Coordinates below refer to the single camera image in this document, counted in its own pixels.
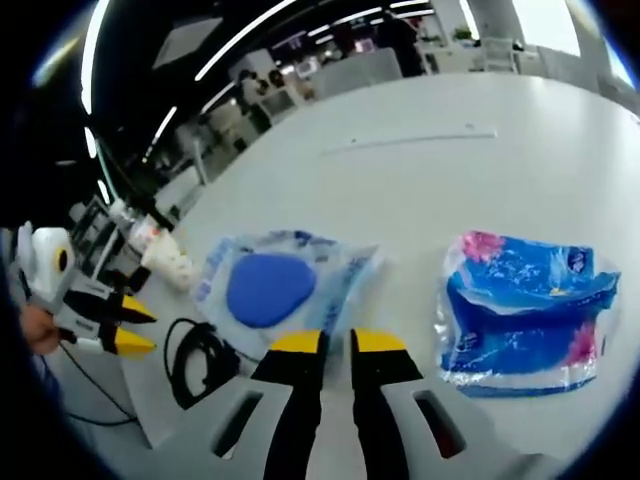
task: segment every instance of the blue sponge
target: blue sponge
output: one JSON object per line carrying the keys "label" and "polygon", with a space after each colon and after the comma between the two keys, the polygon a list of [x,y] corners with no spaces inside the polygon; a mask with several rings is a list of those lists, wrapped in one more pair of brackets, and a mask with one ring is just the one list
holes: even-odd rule
{"label": "blue sponge", "polygon": [[251,328],[269,328],[309,298],[315,285],[315,272],[298,257],[249,254],[231,271],[227,306],[240,323]]}

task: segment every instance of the blue plastic package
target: blue plastic package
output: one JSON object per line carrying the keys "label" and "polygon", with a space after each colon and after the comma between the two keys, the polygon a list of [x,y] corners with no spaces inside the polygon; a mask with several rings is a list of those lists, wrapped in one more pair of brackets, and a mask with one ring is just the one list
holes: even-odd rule
{"label": "blue plastic package", "polygon": [[352,247],[299,230],[223,238],[193,289],[196,307],[244,356],[261,360],[285,332],[321,329],[336,349],[382,264],[377,246]]}
{"label": "blue plastic package", "polygon": [[440,376],[470,396],[539,396],[596,376],[620,272],[589,247],[468,232],[449,248]]}

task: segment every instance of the person's hand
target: person's hand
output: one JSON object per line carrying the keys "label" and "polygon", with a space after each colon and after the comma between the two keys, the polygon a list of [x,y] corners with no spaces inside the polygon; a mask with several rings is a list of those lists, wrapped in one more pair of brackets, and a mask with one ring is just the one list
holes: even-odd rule
{"label": "person's hand", "polygon": [[60,333],[53,317],[45,310],[27,305],[20,313],[20,326],[33,353],[47,355],[58,346]]}

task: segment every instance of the pink flower print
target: pink flower print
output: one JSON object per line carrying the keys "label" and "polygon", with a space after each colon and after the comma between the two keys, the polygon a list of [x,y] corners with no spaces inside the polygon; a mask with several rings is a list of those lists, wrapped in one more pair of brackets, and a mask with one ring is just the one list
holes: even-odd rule
{"label": "pink flower print", "polygon": [[498,235],[483,232],[467,232],[462,236],[462,251],[474,262],[489,263],[492,257],[502,252],[505,239]]}
{"label": "pink flower print", "polygon": [[584,363],[595,358],[596,355],[596,323],[585,322],[579,330],[573,332],[573,342],[569,345],[569,353],[564,364]]}

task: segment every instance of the white table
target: white table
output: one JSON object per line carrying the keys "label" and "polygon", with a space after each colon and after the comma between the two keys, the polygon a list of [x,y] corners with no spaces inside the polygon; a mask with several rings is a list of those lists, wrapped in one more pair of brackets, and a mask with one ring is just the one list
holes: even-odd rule
{"label": "white table", "polygon": [[[372,141],[387,145],[366,148]],[[572,393],[478,400],[514,447],[570,460],[608,418],[640,351],[638,205],[640,122],[627,110],[542,78],[440,75],[300,110],[207,187],[176,235],[197,262],[229,233],[301,228],[379,243],[389,267],[360,324],[395,332],[423,370],[433,365],[441,253],[455,235],[479,229],[594,246],[623,270],[621,324],[598,378]],[[156,277],[140,298],[160,316],[141,332],[160,346],[175,317],[199,318]],[[123,367],[158,445],[183,415],[161,349]],[[326,385],[323,404],[309,477],[364,478],[348,384]]]}

